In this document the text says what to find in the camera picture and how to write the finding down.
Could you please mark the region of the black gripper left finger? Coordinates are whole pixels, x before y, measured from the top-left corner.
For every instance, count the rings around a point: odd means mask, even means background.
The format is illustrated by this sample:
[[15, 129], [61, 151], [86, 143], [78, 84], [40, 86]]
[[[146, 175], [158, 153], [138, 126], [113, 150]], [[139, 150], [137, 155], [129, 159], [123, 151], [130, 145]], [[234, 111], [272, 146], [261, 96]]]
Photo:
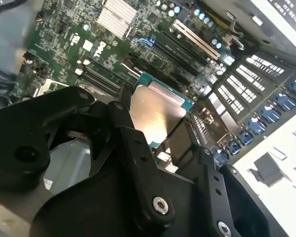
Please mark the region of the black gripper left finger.
[[140, 228], [172, 225], [172, 202], [128, 109], [116, 101], [96, 101], [75, 86], [0, 109], [0, 191], [36, 188], [50, 164], [50, 147], [59, 145], [69, 130], [82, 132], [90, 142], [90, 177], [116, 163], [121, 166]]

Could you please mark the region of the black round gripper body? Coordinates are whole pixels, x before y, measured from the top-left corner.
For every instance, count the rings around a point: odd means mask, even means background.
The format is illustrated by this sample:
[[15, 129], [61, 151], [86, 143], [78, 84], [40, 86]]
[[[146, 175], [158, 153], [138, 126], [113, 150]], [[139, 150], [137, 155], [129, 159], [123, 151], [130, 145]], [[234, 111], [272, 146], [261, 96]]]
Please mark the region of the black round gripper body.
[[114, 164], [47, 201], [36, 214], [33, 237], [207, 237], [209, 230], [202, 200], [195, 184], [160, 170], [170, 196], [175, 220], [165, 230], [135, 222], [134, 198], [122, 168]]

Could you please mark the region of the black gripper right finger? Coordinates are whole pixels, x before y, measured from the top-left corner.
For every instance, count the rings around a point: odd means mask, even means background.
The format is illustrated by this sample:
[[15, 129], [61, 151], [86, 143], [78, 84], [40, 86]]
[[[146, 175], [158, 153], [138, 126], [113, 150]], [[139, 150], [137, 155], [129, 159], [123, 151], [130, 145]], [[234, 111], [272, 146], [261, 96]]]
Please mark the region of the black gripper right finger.
[[183, 118], [168, 136], [176, 173], [194, 183], [192, 203], [207, 237], [286, 237], [287, 233], [233, 166], [216, 167]]

